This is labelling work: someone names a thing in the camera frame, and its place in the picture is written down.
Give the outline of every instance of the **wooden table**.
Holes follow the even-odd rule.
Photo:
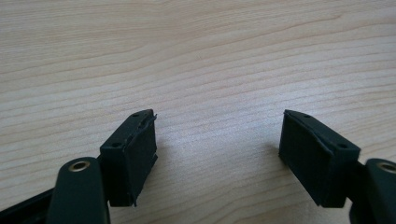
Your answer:
[[[277,156],[283,111],[396,161],[396,2],[0,3],[0,209],[153,108],[159,159],[112,223],[348,223]]]

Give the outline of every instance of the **black plastic part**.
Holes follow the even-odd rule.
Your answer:
[[[0,212],[0,223],[44,224],[52,189]]]
[[[349,211],[351,224],[375,224],[373,209],[367,197],[367,169],[360,162],[348,174],[346,195],[353,202]]]
[[[153,111],[132,114],[100,147],[106,196],[111,206],[136,205],[157,160]]]
[[[284,113],[280,158],[317,205],[343,207],[346,182],[360,149],[317,119],[291,110]]]
[[[46,223],[110,223],[97,159],[79,158],[61,168]]]
[[[377,224],[396,223],[396,163],[370,159],[367,167],[367,195]]]

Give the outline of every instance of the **hole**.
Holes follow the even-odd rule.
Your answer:
[[[113,143],[111,144],[112,147],[120,147],[122,144],[121,143]]]
[[[380,162],[378,164],[378,167],[381,168],[382,170],[392,173],[392,174],[396,174],[396,166],[390,163],[386,163],[386,162]]]
[[[78,161],[73,163],[71,166],[69,166],[69,171],[71,172],[80,172],[85,169],[87,169],[90,166],[90,163],[88,161]]]
[[[347,145],[342,144],[342,143],[338,144],[337,146],[339,146],[339,147],[341,147],[341,148],[347,148]]]

